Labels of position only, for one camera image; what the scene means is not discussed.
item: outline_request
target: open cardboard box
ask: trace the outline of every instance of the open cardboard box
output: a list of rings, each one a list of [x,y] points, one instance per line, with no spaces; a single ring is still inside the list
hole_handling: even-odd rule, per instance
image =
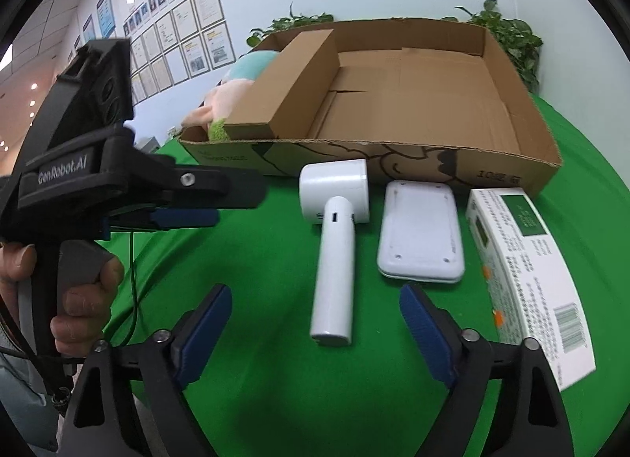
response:
[[[268,36],[281,53],[225,122],[180,142],[203,165],[299,176],[309,163],[365,158],[371,181],[522,187],[537,194],[558,147],[510,60],[482,27],[359,20]]]

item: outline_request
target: green plant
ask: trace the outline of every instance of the green plant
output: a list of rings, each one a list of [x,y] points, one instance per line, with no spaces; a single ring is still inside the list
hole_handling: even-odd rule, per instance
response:
[[[501,48],[508,54],[527,89],[536,93],[539,86],[537,78],[539,49],[543,40],[532,32],[531,27],[522,20],[502,18],[497,10],[496,0],[486,0],[483,3],[483,11],[478,14],[471,13],[462,6],[457,6],[456,9],[468,13],[470,24],[486,27],[492,33]],[[442,20],[458,22],[455,17],[445,17]]]
[[[269,36],[273,32],[280,30],[288,30],[296,27],[303,27],[304,25],[322,24],[324,22],[334,22],[335,18],[328,13],[322,13],[321,15],[313,15],[311,17],[305,17],[304,15],[293,14],[293,3],[289,6],[289,16],[282,17],[281,19],[274,20],[272,25],[267,29],[255,28],[251,30],[251,36],[247,38],[247,44],[250,47],[255,47],[266,36]]]

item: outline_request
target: ceiling light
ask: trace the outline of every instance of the ceiling light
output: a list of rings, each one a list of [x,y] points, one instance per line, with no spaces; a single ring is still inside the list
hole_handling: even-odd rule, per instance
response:
[[[9,45],[9,48],[6,49],[6,52],[4,53],[4,57],[2,58],[2,61],[0,61],[0,69],[4,69],[5,66],[10,65],[12,60],[13,60],[13,44]]]

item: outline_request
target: ceiling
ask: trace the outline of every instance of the ceiling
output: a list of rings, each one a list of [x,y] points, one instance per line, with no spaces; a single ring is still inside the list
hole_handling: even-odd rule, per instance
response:
[[[13,41],[13,60],[0,71],[0,174],[13,168],[15,153],[21,145],[43,99],[50,89],[57,54],[69,25],[76,20],[76,9],[81,0],[44,0],[28,19]],[[36,83],[37,89],[31,90]]]

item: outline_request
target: teal plush hat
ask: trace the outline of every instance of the teal plush hat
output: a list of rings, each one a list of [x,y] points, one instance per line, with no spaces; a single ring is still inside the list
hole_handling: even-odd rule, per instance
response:
[[[234,63],[232,69],[223,78],[222,84],[237,78],[256,80],[269,63],[276,58],[278,53],[275,50],[255,50],[245,54]]]

